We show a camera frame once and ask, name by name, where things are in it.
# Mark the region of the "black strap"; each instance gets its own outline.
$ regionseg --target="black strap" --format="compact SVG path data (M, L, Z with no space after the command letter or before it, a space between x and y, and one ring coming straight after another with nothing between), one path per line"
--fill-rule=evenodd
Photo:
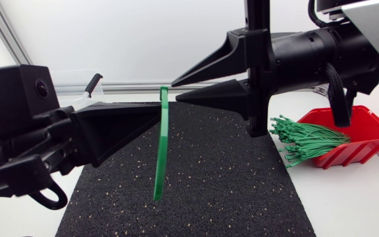
M348 105L340 75L331 63L326 63L325 73L330 81L328 100L332 108L334 124L339 128L348 127L350 126L353 98L356 95L353 96L353 92L349 94L350 105Z

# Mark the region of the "red storage bin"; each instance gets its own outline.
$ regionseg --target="red storage bin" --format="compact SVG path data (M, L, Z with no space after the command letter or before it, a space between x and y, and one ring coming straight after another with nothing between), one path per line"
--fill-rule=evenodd
M351 137L351 143L339 145L329 153L313 158L315 165L323 169L333 165L345 167L353 162L364 164L379 152L379 118L365 106L353 106L349 128L334 125L331 108L313 109L298 122L323 125Z

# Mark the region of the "green cable tie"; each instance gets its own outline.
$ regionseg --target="green cable tie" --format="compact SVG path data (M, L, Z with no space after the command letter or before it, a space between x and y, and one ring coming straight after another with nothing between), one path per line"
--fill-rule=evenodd
M159 201L162 198L164 174L166 170L166 157L168 155L168 124L169 124L169 104L168 104L168 88L161 86L161 133L159 138L159 149L157 151L157 168L155 179L155 191L153 199Z

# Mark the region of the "speckled mat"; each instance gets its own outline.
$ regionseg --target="speckled mat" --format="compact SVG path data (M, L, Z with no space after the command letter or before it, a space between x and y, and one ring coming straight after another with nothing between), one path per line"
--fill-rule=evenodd
M153 201L159 125L88 165L57 236L315 236L270 136L235 113L170 104L163 200Z

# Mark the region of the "black cable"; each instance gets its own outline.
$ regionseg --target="black cable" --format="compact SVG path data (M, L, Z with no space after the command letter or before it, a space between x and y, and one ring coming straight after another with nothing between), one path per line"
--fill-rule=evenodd
M349 21L349 19L346 19L346 18L341 19L336 22L329 22L329 23L320 20L315 13L315 0L309 0L308 2L308 15L309 15L309 18L314 22L314 24L318 26L319 28L328 27L328 26L337 26L339 24Z
M325 74L330 81L328 100L333 112L334 125L339 128L348 127L350 126L351 112L349 112L340 75L331 63L326 63Z

